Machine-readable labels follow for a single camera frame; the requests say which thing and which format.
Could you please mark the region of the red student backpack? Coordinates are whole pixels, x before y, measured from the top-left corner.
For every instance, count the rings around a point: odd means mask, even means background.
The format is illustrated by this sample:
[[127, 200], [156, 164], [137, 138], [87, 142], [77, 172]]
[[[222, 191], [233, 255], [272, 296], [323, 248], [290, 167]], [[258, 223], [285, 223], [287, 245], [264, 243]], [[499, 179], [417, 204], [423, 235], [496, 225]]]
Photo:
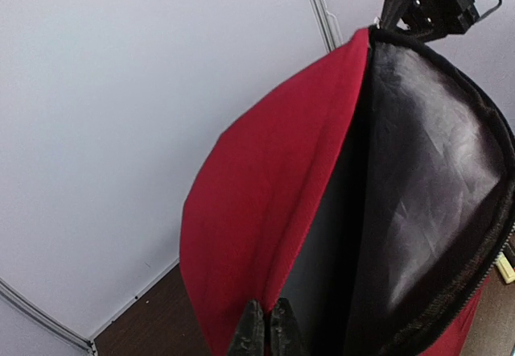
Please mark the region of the red student backpack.
[[457, 355], [514, 232], [514, 136], [424, 43], [375, 27], [218, 140], [183, 207], [180, 270], [212, 354], [247, 303], [289, 300], [305, 355]]

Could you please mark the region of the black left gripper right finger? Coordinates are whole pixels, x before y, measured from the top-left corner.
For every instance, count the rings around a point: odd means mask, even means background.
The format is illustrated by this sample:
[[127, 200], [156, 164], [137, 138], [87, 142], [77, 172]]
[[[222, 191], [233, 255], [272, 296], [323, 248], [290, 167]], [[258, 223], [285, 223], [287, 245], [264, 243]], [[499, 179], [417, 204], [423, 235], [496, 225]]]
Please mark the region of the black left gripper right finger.
[[270, 314], [270, 354], [273, 356], [306, 354], [299, 324], [286, 298], [280, 298]]

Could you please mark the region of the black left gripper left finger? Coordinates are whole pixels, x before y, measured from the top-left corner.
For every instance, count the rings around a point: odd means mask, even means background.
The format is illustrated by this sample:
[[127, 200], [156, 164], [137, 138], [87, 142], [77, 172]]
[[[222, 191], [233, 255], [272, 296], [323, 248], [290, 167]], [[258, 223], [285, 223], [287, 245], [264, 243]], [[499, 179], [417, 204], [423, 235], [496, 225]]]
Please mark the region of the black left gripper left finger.
[[257, 300], [251, 300], [238, 322], [227, 356], [264, 356], [265, 315]]

